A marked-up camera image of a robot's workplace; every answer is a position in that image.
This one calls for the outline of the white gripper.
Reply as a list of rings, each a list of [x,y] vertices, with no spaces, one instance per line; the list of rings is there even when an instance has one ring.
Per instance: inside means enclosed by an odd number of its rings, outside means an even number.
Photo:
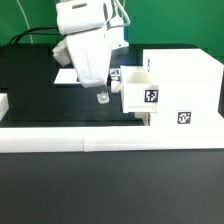
[[[97,88],[98,102],[108,103],[110,97],[105,84],[110,67],[111,47],[106,38],[106,29],[70,34],[66,37],[66,42],[82,86],[85,88],[99,86]]]

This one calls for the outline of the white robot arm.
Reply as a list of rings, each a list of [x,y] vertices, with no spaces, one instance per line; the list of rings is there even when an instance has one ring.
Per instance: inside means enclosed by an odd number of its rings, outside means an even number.
[[[129,46],[124,38],[130,24],[126,11],[119,0],[60,0],[56,12],[64,39],[53,49],[61,65],[54,83],[96,88],[98,102],[108,103],[111,56]]]

